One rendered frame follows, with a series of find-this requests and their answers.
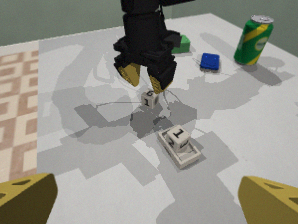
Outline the green soda can with yellow stripe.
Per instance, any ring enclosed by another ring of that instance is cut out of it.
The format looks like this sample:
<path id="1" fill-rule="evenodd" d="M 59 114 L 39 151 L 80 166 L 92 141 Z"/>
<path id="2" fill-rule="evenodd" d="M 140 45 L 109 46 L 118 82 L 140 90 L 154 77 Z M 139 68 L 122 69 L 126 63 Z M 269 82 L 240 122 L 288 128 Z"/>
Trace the green soda can with yellow stripe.
<path id="1" fill-rule="evenodd" d="M 257 63 L 273 30 L 274 19 L 264 15 L 253 15 L 246 22 L 234 54 L 234 60 L 243 66 Z"/>

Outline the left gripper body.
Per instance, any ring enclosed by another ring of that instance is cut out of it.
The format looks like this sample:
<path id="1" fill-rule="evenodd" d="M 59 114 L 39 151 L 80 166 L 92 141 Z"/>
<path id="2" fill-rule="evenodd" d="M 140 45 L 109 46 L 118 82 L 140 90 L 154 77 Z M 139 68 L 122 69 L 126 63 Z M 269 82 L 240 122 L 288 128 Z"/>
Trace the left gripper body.
<path id="1" fill-rule="evenodd" d="M 123 23 L 125 36 L 113 44 L 114 51 L 121 52 L 114 58 L 114 67 L 121 75 L 118 70 L 121 66 L 125 68 L 131 63 L 145 66 L 148 75 L 158 80 L 164 90 L 174 78 L 177 62 L 171 55 L 174 42 L 159 39 L 159 13 L 154 11 L 152 16 L 140 19 L 126 13 Z"/>

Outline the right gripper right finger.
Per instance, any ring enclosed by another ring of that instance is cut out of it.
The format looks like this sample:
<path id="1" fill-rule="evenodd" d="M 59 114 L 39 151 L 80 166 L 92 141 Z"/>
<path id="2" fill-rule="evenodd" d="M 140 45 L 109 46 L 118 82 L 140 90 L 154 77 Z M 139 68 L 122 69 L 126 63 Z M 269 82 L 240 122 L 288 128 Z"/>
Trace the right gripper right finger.
<path id="1" fill-rule="evenodd" d="M 298 224 L 298 188 L 243 176 L 238 199 L 247 224 Z"/>

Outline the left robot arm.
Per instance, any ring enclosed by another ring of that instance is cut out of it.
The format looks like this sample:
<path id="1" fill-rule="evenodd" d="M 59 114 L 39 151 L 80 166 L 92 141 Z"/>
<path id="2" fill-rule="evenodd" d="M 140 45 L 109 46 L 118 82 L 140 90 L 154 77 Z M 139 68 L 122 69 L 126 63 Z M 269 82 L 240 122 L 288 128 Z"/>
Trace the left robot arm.
<path id="1" fill-rule="evenodd" d="M 122 11 L 129 13 L 131 18 L 146 18 L 152 16 L 152 11 L 159 8 L 159 4 L 163 7 L 176 5 L 180 3 L 190 2 L 194 0 L 121 0 Z M 182 36 L 179 32 L 166 30 L 165 18 L 160 16 L 159 13 L 159 39 L 174 42 L 174 47 L 180 48 Z M 163 25 L 162 25 L 163 24 Z"/>

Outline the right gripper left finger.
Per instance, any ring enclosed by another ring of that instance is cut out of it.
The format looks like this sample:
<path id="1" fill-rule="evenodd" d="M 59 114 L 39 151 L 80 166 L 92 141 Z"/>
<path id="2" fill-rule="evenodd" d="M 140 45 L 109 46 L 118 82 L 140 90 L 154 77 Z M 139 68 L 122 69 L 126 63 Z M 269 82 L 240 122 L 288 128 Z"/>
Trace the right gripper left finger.
<path id="1" fill-rule="evenodd" d="M 46 224 L 57 194 L 52 173 L 0 183 L 0 224 Z"/>

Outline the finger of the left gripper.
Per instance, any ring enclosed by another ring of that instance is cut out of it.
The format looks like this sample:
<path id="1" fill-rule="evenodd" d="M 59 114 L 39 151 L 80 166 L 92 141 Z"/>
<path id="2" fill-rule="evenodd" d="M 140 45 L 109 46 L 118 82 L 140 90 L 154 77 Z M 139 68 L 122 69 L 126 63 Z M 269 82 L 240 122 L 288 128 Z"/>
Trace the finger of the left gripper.
<path id="1" fill-rule="evenodd" d="M 173 80 L 170 82 L 170 84 L 164 89 L 164 90 L 161 90 L 161 86 L 160 86 L 160 83 L 158 80 L 156 80 L 154 77 L 152 77 L 151 75 L 149 76 L 150 78 L 150 81 L 151 81 L 151 84 L 152 84 L 152 87 L 153 87 L 153 90 L 155 92 L 155 94 L 159 94 L 163 91 L 166 90 L 166 88 L 173 82 Z"/>
<path id="2" fill-rule="evenodd" d="M 129 82 L 132 86 L 136 87 L 139 84 L 139 78 L 140 78 L 140 67 L 141 65 L 131 63 L 127 67 L 122 68 L 119 67 L 118 70 L 120 71 L 121 76 L 123 79 L 125 79 L 127 82 Z"/>

